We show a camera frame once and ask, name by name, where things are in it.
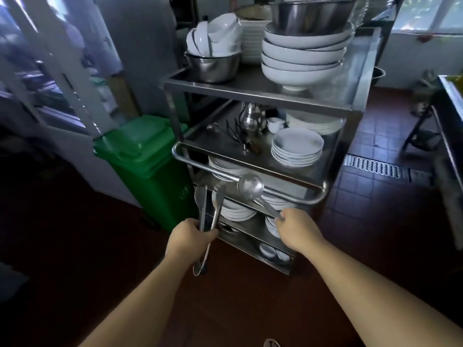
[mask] cart handle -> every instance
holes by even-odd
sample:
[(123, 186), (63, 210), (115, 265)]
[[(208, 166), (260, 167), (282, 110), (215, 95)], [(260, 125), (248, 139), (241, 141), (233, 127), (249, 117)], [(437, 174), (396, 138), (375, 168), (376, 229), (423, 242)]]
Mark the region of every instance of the cart handle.
[[(172, 156), (176, 160), (179, 160), (180, 162), (189, 164), (189, 165), (194, 166), (196, 168), (205, 170), (206, 172), (216, 174), (216, 175), (220, 175), (221, 177), (229, 179), (229, 180), (234, 181), (236, 183), (238, 182), (239, 177), (236, 176), (236, 175), (225, 173), (225, 172), (223, 172), (223, 171), (221, 171), (219, 169), (216, 169), (214, 167), (211, 167), (211, 166), (208, 166), (206, 164), (202, 164), (202, 163), (197, 162), (195, 160), (192, 160), (192, 159), (181, 156), (177, 151), (181, 144), (182, 144), (182, 142), (178, 141), (172, 147)], [(263, 190), (264, 190), (265, 193), (267, 193), (267, 194), (269, 194), (271, 196), (281, 198), (281, 199), (283, 199), (285, 201), (288, 201), (288, 202), (301, 204), (301, 205), (311, 205), (311, 204), (317, 204), (318, 202), (320, 202), (321, 200), (323, 200), (325, 198), (325, 196), (328, 193), (328, 185), (327, 185), (327, 182), (324, 181), (323, 182), (323, 189), (321, 189), (321, 191), (316, 195), (316, 197), (311, 198), (311, 199), (296, 198), (296, 197), (290, 196), (290, 195), (288, 195), (286, 193), (271, 189), (271, 188), (269, 188), (267, 186), (265, 186)]]

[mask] hand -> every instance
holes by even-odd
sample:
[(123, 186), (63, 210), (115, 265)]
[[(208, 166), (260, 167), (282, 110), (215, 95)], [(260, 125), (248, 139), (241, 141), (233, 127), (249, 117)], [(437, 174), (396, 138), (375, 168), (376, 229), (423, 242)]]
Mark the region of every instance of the hand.
[(325, 242), (318, 226), (303, 210), (286, 208), (281, 211), (284, 221), (276, 218), (276, 228), (281, 240), (289, 248), (305, 255), (315, 245)]
[(166, 257), (179, 257), (187, 265), (197, 261), (205, 252), (207, 245), (218, 234), (217, 229), (201, 233), (197, 226), (198, 221), (193, 218), (180, 222), (170, 234), (166, 247)]

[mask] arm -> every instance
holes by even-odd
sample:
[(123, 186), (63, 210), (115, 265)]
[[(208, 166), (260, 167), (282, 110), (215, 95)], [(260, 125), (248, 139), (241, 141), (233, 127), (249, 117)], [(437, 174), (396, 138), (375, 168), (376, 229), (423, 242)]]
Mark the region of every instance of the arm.
[(200, 233), (196, 225), (187, 219), (172, 230), (163, 261), (80, 347), (157, 346), (183, 275), (217, 236), (217, 229)]
[(363, 343), (463, 346), (463, 330), (417, 297), (329, 244), (303, 210), (276, 221), (283, 242), (317, 268)]

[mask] metal pitcher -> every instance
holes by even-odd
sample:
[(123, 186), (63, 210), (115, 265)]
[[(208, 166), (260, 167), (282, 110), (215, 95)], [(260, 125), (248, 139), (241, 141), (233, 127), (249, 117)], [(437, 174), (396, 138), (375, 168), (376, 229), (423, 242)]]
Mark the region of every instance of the metal pitcher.
[(270, 107), (243, 102), (243, 109), (238, 118), (241, 128), (248, 134), (262, 133), (267, 127), (265, 110)]

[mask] green trash bin lid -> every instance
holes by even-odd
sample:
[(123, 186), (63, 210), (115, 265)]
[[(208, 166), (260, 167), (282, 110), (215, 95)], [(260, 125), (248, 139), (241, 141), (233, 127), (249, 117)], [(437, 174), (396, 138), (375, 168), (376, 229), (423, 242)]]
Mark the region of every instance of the green trash bin lid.
[[(182, 124), (182, 131), (188, 126)], [(175, 136), (169, 119), (141, 116), (95, 140), (95, 154), (131, 172), (150, 177), (171, 156)]]

